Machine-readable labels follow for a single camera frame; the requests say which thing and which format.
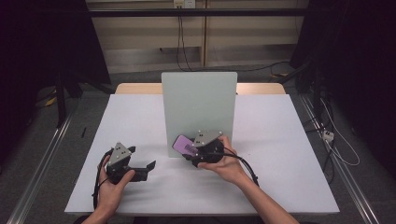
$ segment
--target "table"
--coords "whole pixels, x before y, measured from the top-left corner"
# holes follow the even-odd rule
[[[133,85],[150,86],[156,92],[160,92],[161,87],[161,84],[121,84],[117,94],[111,95],[65,212],[81,215],[93,210],[91,194],[96,165],[103,154],[120,141],[126,147],[136,146],[131,166],[144,167],[153,160],[157,165],[149,173],[147,182],[127,185],[118,214],[256,215],[236,186],[212,172],[193,167],[189,161],[168,157],[163,98],[160,94],[122,94],[131,92],[132,88],[127,91],[126,87]],[[240,83],[237,89],[248,93],[249,86]],[[250,87],[256,92],[253,90],[260,86],[265,85]],[[262,189],[288,212],[339,212],[287,94],[237,95],[233,147],[252,166]]]
[[[279,83],[237,83],[238,94],[286,94]],[[116,94],[162,94],[161,83],[121,83]]]

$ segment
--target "black cable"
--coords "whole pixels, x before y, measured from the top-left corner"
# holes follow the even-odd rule
[[[324,102],[324,103],[326,104],[326,106],[329,108],[330,117],[331,117],[331,119],[333,119],[332,106],[330,105],[329,100],[323,99],[322,97],[320,97],[320,98],[323,100],[323,102]],[[318,123],[318,125],[319,125],[318,128],[316,128],[316,129],[311,129],[311,130],[305,130],[305,132],[306,132],[306,133],[312,133],[312,132],[317,132],[317,131],[321,132],[321,131],[323,131],[323,129],[327,128],[329,125],[332,126],[332,123],[331,123],[331,120],[328,119],[327,122],[326,122],[325,124]]]
[[[301,124],[303,125],[303,127],[305,127],[309,122],[312,122],[314,119],[316,119],[317,117],[313,117],[312,119],[309,119],[307,121],[302,122]]]
[[[102,157],[102,159],[100,160],[100,163],[98,165],[98,172],[96,174],[96,181],[95,181],[95,187],[93,188],[93,208],[96,209],[97,205],[98,205],[98,195],[99,195],[99,188],[102,186],[103,183],[105,183],[106,180],[104,180],[102,183],[99,184],[99,177],[100,177],[100,171],[102,170],[102,164],[106,158],[106,156],[111,155],[111,153],[113,152],[113,148],[111,148],[108,152],[105,153],[105,155]]]
[[[183,47],[183,52],[184,52],[184,59],[186,60],[186,64],[189,67],[189,70],[185,70],[180,66],[180,62],[178,60],[178,50],[180,49],[180,38],[182,41],[182,47]],[[177,40],[177,55],[176,55],[176,59],[177,59],[177,66],[178,68],[183,71],[183,72],[192,72],[189,62],[187,61],[187,56],[186,56],[186,49],[184,46],[184,33],[183,33],[183,20],[181,19],[181,17],[178,17],[178,40]]]
[[[183,54],[184,54],[184,59],[186,61],[187,67],[189,68],[189,70],[183,69],[180,66],[180,62],[178,60],[178,51],[180,49],[180,39],[182,42],[182,48],[183,48]],[[274,65],[280,64],[280,63],[289,63],[289,61],[282,61],[282,62],[278,62],[278,63],[273,63],[264,67],[259,67],[259,68],[253,68],[253,69],[227,69],[227,68],[203,68],[203,69],[197,69],[197,70],[192,70],[189,64],[189,61],[187,60],[187,55],[186,55],[186,48],[184,45],[184,28],[183,28],[183,20],[181,17],[178,17],[178,39],[177,39],[177,66],[178,68],[183,71],[183,72],[204,72],[204,71],[225,71],[225,72],[254,72],[254,71],[259,71],[262,69],[266,69],[266,68],[271,68],[271,73],[272,73],[272,67]]]
[[[186,48],[184,47],[183,19],[181,19],[181,17],[179,17],[179,19],[180,19],[180,27],[181,27],[181,43],[183,45],[184,60],[186,60],[187,67],[189,67],[190,71],[192,71],[192,69],[190,68],[190,65],[189,65],[189,61],[187,60]]]
[[[273,66],[270,67],[270,79],[268,79],[268,81],[267,81],[268,83],[270,83],[270,82],[272,81],[272,78],[273,78],[273,70],[272,70],[272,67],[273,67]]]
[[[259,187],[259,181],[258,181],[258,177],[254,174],[253,169],[251,168],[251,166],[248,164],[247,161],[245,161],[245,159],[243,159],[242,157],[237,156],[235,153],[232,152],[232,154],[230,153],[207,153],[206,155],[213,155],[213,156],[228,156],[228,157],[233,157],[233,158],[237,158],[238,160],[240,160],[245,167],[247,168],[247,170],[250,172],[251,178],[253,180],[253,182]]]
[[[323,101],[323,103],[327,106],[327,108],[329,109],[329,120],[334,120],[334,113],[332,112],[332,105],[330,104],[330,96],[329,96],[330,94],[329,93],[327,93],[326,92],[326,98],[327,99],[324,99],[324,98],[322,98],[321,97],[321,100]],[[332,133],[334,133],[334,126],[331,124],[331,132]],[[322,144],[323,144],[323,146],[324,146],[324,148],[325,149],[327,149],[326,148],[326,145],[325,145],[325,143],[322,141]],[[331,148],[334,148],[334,144],[335,144],[335,139],[333,139],[332,140],[332,142],[331,142]],[[334,172],[334,164],[333,164],[333,161],[332,161],[332,158],[331,158],[331,155],[332,155],[332,150],[329,150],[328,152],[327,152],[327,155],[326,155],[326,161],[324,162],[324,164],[323,164],[323,167],[322,167],[322,172],[324,173],[325,172],[325,170],[326,170],[326,167],[327,167],[327,164],[328,164],[328,162],[330,161],[330,163],[332,164],[332,173],[331,173],[331,179],[330,179],[330,181],[328,181],[328,184],[330,185],[331,183],[332,183],[332,181],[334,180],[334,175],[335,175],[335,172]]]

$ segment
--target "person's right hand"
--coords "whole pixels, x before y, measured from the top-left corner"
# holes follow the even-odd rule
[[[219,140],[225,147],[224,153],[234,153],[236,155],[236,151],[232,148],[230,140],[226,135],[220,136]],[[200,162],[198,163],[198,167],[206,170],[211,170],[221,176],[221,178],[223,178],[224,180],[233,184],[237,184],[238,181],[242,181],[242,179],[244,179],[242,177],[247,177],[239,160],[233,157],[224,156],[217,163]]]

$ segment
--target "metal frame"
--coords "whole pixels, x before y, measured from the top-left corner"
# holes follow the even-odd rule
[[[310,8],[155,8],[155,9],[92,9],[89,11],[39,9],[40,14],[91,17],[294,17],[323,15],[329,9]]]
[[[314,119],[315,114],[312,110],[314,106],[310,101],[310,99],[307,96],[303,96],[303,95],[300,95],[300,99],[305,107],[306,113],[313,120],[315,128],[318,129],[319,127],[322,127],[322,125],[319,125],[318,121]],[[318,131],[318,137],[321,139],[320,131]],[[326,146],[327,152],[330,153],[329,144],[324,142],[324,145]],[[350,173],[347,165],[339,161],[338,158],[334,155],[334,153],[332,153],[330,157],[333,161],[334,167],[338,171],[338,174],[341,176],[341,179],[343,180],[344,185],[346,186],[346,189],[348,190],[352,198],[352,201],[355,203],[356,207],[361,213],[361,217],[363,218],[364,222],[367,224],[379,224],[380,222],[375,214],[373,207],[370,205],[370,202],[368,201],[363,191],[359,187],[359,184],[356,182],[352,173]]]
[[[55,158],[56,152],[58,151],[58,148],[64,139],[64,135],[67,132],[73,115],[78,108],[78,103],[79,100],[77,100],[76,104],[71,108],[71,111],[64,124],[60,128],[56,129],[55,134],[53,135],[52,140],[49,143],[43,158],[41,159],[41,162],[38,164],[33,177],[30,179],[29,184],[18,200],[18,203],[12,211],[7,224],[22,224],[26,219],[33,202],[35,201],[35,196],[40,190],[41,184],[43,183],[47,171],[50,168],[51,162]]]

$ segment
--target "wire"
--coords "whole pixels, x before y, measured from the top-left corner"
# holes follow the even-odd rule
[[[95,187],[93,188],[93,195],[92,195],[94,209],[96,209],[96,207],[98,205],[99,188],[102,186],[103,183],[105,183],[105,181],[107,181],[107,179],[106,179],[106,180],[102,181],[101,184],[98,185],[100,172],[102,170],[102,165],[103,165],[103,162],[105,161],[106,156],[111,155],[112,152],[113,152],[113,148],[111,148],[108,152],[105,153],[105,155],[102,157],[102,159],[100,160],[100,163],[98,165],[98,172],[96,173]]]
[[[270,83],[270,82],[272,81],[272,79],[273,79],[273,70],[272,70],[272,67],[273,67],[273,66],[270,67],[270,79],[268,79],[268,81],[267,81],[268,83]]]
[[[253,169],[251,168],[251,166],[248,164],[247,161],[245,161],[245,159],[243,159],[242,157],[237,156],[234,152],[232,152],[230,149],[228,149],[227,147],[225,147],[225,149],[229,150],[232,154],[230,153],[207,153],[206,155],[221,155],[221,156],[228,156],[228,157],[233,157],[233,158],[237,158],[238,160],[240,160],[245,167],[247,168],[248,172],[251,175],[251,178],[253,180],[253,182],[259,187],[259,181],[258,181],[258,177],[254,174]]]
[[[303,123],[301,123],[303,125],[303,127],[305,127],[309,122],[313,122],[314,119],[317,119],[317,117],[313,117],[312,119],[309,119],[307,121],[304,121]]]
[[[186,70],[181,67],[180,62],[178,60],[178,53],[180,49],[180,39],[181,39],[181,47],[183,49],[183,54],[184,54],[184,59],[186,61],[187,67],[189,70]],[[181,17],[178,17],[178,40],[177,40],[177,66],[178,68],[183,71],[183,72],[204,72],[204,71],[226,71],[226,72],[254,72],[254,71],[260,71],[266,68],[271,69],[271,74],[272,74],[272,68],[274,65],[280,64],[280,63],[289,63],[289,61],[282,61],[278,63],[272,63],[270,65],[266,65],[264,67],[259,67],[259,68],[253,68],[253,69],[227,69],[227,68],[203,68],[203,69],[196,69],[192,70],[189,64],[189,61],[187,60],[187,55],[186,55],[186,48],[184,44],[184,28],[183,28],[183,19]]]
[[[329,109],[327,108],[326,104],[324,103],[324,101],[323,101],[322,99],[320,99],[320,101],[323,103],[324,108],[326,109],[326,112],[327,112],[327,114],[329,115],[329,119],[330,119],[330,122],[332,123],[332,126],[333,126],[334,129],[337,131],[337,133],[340,134],[341,138],[342,138],[342,139],[349,145],[349,147],[352,149],[352,151],[353,151],[353,153],[356,155],[356,158],[358,159],[358,161],[357,161],[356,163],[351,163],[351,162],[348,162],[348,161],[344,160],[344,159],[341,157],[341,155],[340,155],[339,153],[337,153],[336,151],[334,151],[334,149],[332,148],[332,146],[330,146],[329,142],[328,142],[327,140],[325,140],[325,142],[326,142],[326,144],[328,145],[329,149],[330,149],[330,150],[334,153],[334,155],[335,155],[338,159],[340,159],[343,163],[348,164],[348,165],[351,165],[351,166],[357,166],[357,165],[359,165],[359,164],[361,163],[361,159],[360,159],[358,153],[355,151],[355,149],[353,148],[353,146],[349,144],[349,142],[345,139],[345,137],[338,131],[337,127],[335,127],[335,124],[334,124],[334,122],[332,121],[332,116],[331,116],[331,114],[330,114],[330,112],[329,112]]]
[[[330,157],[331,155],[332,155],[332,151],[330,150],[330,151],[327,152],[326,161],[324,162],[323,167],[322,167],[322,172],[323,172],[324,174],[326,174],[325,170],[326,170],[326,167],[327,167],[327,163],[330,161],[330,163],[332,164],[331,179],[330,179],[330,181],[328,181],[328,184],[329,184],[329,185],[330,185],[330,184],[332,183],[332,181],[334,180],[334,164],[333,164],[332,159],[331,159],[331,157]]]
[[[181,38],[181,43],[182,43],[182,47],[183,47],[184,59],[186,60],[187,67],[189,67],[190,71],[184,70],[183,68],[181,68],[180,63],[178,61],[178,50],[180,48],[180,38]],[[183,72],[192,72],[192,69],[190,68],[190,65],[189,65],[189,61],[187,60],[186,48],[184,46],[183,19],[181,19],[181,17],[178,17],[177,66]]]
[[[331,118],[333,118],[332,106],[330,105],[329,102],[327,102],[327,103],[328,103],[327,107],[330,108]],[[319,118],[314,117],[314,118],[312,118],[311,120],[305,121],[305,122],[303,123],[303,126],[305,126],[307,123],[309,123],[309,121],[312,121],[312,120],[314,120],[314,119],[320,121],[320,120],[321,120],[321,117],[322,117],[322,116],[321,116],[322,113],[323,113],[323,110],[320,111],[320,117],[319,117]],[[321,123],[321,122],[318,122],[318,126],[319,126],[318,128],[312,129],[312,130],[305,130],[305,132],[306,132],[306,133],[321,132],[321,131],[323,131],[325,128],[327,128],[330,124],[331,124],[331,122],[330,122],[329,119],[327,120],[326,124],[323,124],[323,123]]]

